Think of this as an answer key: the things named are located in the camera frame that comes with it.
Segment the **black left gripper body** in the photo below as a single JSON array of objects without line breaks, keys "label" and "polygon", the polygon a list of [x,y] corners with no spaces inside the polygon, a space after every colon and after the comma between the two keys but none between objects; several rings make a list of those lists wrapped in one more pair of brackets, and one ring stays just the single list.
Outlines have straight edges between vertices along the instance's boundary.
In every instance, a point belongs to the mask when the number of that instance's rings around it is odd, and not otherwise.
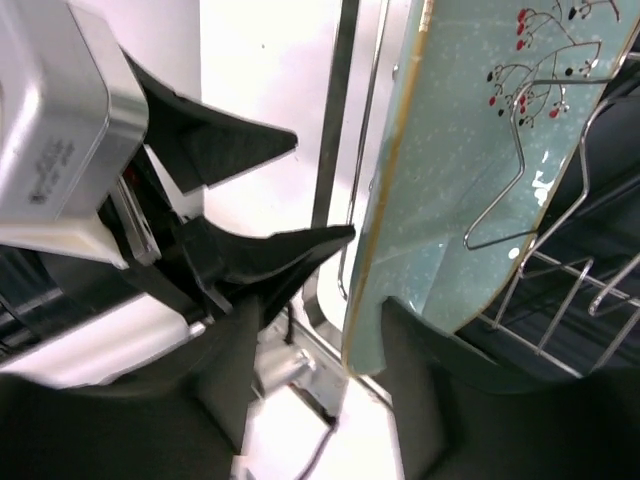
[{"label": "black left gripper body", "polygon": [[1,249],[1,371],[51,385],[98,383],[177,346],[228,313],[199,278],[185,226],[201,224],[204,194],[184,194],[145,146],[126,169],[162,257],[119,270],[105,263]]}]

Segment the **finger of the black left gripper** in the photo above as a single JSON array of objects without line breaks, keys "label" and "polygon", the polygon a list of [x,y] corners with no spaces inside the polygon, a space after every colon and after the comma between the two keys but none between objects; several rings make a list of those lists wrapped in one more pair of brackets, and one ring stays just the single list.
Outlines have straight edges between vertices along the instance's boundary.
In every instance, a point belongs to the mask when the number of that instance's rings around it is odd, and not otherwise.
[{"label": "finger of the black left gripper", "polygon": [[179,227],[176,238],[208,312],[218,317],[256,296],[265,329],[310,276],[355,238],[355,228],[325,226],[258,238],[198,217]]},{"label": "finger of the black left gripper", "polygon": [[295,132],[255,123],[184,97],[125,56],[147,101],[144,143],[179,190],[215,186],[295,150]]}]

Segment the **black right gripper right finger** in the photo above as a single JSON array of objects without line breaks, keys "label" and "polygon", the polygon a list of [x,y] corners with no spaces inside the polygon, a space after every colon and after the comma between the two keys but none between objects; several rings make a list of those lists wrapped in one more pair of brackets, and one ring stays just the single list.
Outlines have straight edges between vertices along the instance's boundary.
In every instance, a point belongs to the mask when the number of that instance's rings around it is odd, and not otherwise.
[{"label": "black right gripper right finger", "polygon": [[386,368],[407,479],[636,479],[639,371],[540,382],[381,306]]}]

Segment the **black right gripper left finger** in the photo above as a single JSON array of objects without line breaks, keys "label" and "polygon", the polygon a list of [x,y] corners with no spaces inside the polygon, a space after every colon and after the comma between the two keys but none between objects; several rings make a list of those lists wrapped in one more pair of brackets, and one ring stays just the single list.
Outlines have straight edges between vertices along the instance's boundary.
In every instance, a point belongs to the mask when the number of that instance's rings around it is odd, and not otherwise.
[{"label": "black right gripper left finger", "polygon": [[110,384],[1,377],[4,479],[227,479],[243,445],[260,330],[249,297]]}]

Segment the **light green rectangular plate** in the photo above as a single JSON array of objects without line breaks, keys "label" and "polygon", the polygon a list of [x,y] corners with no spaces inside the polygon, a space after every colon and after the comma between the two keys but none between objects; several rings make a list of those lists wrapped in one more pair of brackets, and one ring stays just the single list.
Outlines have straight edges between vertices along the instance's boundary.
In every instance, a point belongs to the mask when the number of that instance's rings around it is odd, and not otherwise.
[{"label": "light green rectangular plate", "polygon": [[453,333],[502,290],[638,29],[635,1],[412,3],[351,275],[351,374],[385,366],[385,299]]}]

